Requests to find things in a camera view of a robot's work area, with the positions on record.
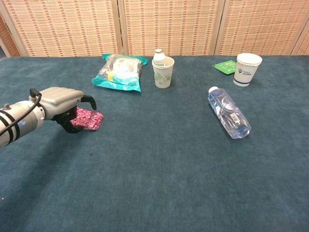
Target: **white bottle cap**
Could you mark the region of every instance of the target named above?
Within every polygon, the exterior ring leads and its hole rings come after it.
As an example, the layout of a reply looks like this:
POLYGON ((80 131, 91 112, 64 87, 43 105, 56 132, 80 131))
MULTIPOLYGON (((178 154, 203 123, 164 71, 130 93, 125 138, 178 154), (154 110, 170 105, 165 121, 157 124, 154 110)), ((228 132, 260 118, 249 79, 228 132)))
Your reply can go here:
POLYGON ((213 86, 213 87, 211 87, 211 88, 208 90, 208 93, 213 92, 215 89, 218 89, 218 87, 217 87, 217 86, 213 86))

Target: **green-patterned paper cup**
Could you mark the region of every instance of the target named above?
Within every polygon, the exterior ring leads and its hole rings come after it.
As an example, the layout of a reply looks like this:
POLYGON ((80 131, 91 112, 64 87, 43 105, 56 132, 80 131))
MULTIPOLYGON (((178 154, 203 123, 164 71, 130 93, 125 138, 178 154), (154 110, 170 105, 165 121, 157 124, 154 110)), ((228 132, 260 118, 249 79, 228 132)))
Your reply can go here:
POLYGON ((174 66, 174 59, 171 57, 165 57, 165 66, 158 66, 154 64, 154 82, 158 88, 167 88, 170 85, 172 79, 172 72, 174 66))

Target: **beige wall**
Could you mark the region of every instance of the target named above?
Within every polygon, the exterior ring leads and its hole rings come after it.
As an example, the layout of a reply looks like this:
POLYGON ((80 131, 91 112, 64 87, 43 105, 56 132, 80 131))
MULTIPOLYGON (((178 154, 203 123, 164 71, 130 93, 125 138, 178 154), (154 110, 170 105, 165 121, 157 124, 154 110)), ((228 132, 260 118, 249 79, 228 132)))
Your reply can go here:
POLYGON ((28 56, 309 55, 309 0, 0 0, 28 56))

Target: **pink snack bag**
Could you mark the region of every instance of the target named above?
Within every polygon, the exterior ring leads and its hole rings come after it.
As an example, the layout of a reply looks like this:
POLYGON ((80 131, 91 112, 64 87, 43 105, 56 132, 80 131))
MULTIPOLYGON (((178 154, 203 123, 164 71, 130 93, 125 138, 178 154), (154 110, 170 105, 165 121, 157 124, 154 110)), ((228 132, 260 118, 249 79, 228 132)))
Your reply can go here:
POLYGON ((104 116, 100 112, 93 112, 77 107, 77 116, 71 120, 74 127, 84 127, 84 130, 96 131, 99 129, 104 116))

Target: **white paper cup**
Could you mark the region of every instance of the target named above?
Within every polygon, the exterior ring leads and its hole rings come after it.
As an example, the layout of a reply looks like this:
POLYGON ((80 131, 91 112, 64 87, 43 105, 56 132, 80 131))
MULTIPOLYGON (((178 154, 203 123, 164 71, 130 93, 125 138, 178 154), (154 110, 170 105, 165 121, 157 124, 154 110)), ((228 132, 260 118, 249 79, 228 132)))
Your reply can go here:
POLYGON ((154 82, 158 88, 167 88, 170 85, 172 79, 172 72, 174 66, 174 59, 171 57, 165 57, 165 66, 158 66, 154 64, 154 82))
POLYGON ((240 53, 237 56, 234 84, 248 86, 261 63, 262 58, 256 54, 240 53))

